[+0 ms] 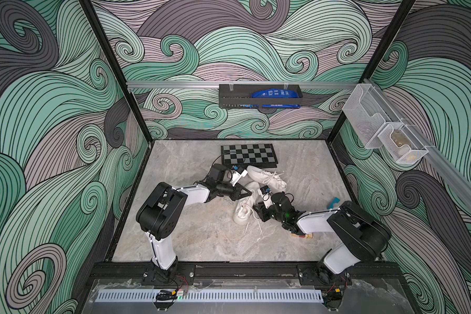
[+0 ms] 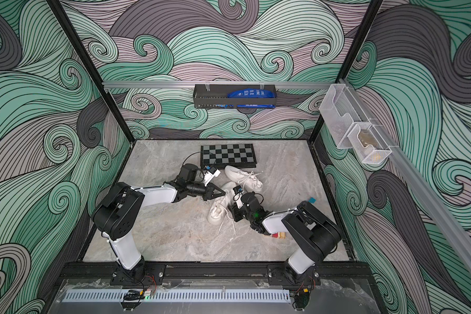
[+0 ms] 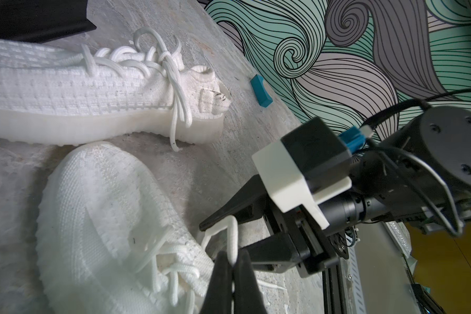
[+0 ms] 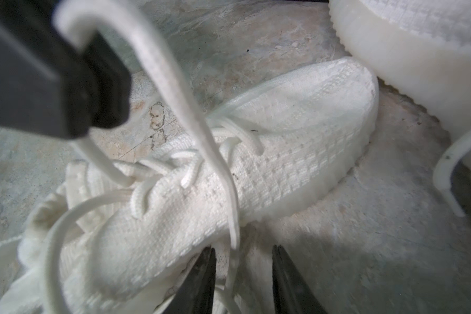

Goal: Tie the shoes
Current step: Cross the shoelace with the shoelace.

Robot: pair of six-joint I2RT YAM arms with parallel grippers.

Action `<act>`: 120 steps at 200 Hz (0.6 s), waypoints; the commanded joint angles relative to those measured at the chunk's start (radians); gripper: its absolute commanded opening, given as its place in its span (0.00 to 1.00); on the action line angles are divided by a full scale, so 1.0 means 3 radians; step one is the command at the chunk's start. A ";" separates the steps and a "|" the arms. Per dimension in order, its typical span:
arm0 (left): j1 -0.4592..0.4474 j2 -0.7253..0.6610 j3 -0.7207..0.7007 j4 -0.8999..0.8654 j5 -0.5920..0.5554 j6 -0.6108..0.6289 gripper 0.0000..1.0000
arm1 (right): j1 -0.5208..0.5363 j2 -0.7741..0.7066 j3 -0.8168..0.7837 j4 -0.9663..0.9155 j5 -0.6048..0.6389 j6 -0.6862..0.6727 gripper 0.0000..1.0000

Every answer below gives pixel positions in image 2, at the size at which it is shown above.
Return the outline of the white knit shoe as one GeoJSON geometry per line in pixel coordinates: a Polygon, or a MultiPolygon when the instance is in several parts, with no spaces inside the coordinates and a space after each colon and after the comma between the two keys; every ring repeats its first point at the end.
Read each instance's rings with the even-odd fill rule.
{"type": "Polygon", "coordinates": [[[216,198],[209,210],[208,223],[214,226],[219,226],[218,232],[221,231],[222,225],[226,219],[232,222],[233,230],[236,232],[234,217],[230,211],[230,206],[234,204],[234,188],[236,186],[237,184],[232,181],[224,184],[222,189],[225,191],[225,195],[216,198]]]}
{"type": "Polygon", "coordinates": [[[261,193],[263,190],[259,173],[246,172],[234,166],[226,166],[225,174],[227,178],[240,185],[247,192],[261,193]]]}

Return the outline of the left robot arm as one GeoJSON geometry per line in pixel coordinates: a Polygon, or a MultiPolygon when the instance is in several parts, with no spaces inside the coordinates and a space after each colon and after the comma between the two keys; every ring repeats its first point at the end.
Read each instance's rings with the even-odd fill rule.
{"type": "Polygon", "coordinates": [[[196,180],[201,169],[193,164],[182,165],[179,175],[157,187],[131,187],[118,182],[99,203],[91,218],[102,236],[110,243],[120,267],[130,271],[138,267],[142,255],[132,236],[132,229],[143,207],[177,203],[188,196],[214,200],[225,191],[211,181],[221,172],[206,167],[201,181],[196,180]]]}

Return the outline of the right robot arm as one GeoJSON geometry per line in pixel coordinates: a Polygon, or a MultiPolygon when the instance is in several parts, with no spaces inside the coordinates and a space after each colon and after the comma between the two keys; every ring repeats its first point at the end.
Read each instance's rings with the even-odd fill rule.
{"type": "Polygon", "coordinates": [[[287,272],[300,276],[334,252],[341,241],[337,224],[320,212],[310,201],[295,208],[270,212],[263,208],[254,192],[237,194],[229,206],[235,222],[246,220],[259,234],[291,235],[298,249],[287,259],[287,272]]]}

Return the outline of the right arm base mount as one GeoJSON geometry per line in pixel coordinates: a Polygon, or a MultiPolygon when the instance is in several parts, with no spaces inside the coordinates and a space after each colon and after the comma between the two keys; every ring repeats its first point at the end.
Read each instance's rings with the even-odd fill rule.
{"type": "Polygon", "coordinates": [[[304,273],[295,272],[288,264],[278,263],[267,266],[268,282],[270,285],[296,287],[312,287],[320,285],[319,273],[310,266],[304,273]]]}

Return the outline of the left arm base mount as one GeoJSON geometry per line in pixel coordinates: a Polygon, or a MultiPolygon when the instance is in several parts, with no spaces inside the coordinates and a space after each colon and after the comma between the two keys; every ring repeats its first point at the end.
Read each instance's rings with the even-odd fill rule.
{"type": "Polygon", "coordinates": [[[129,287],[161,285],[165,268],[165,264],[140,262],[133,269],[126,270],[117,264],[112,273],[110,285],[129,287]]]}

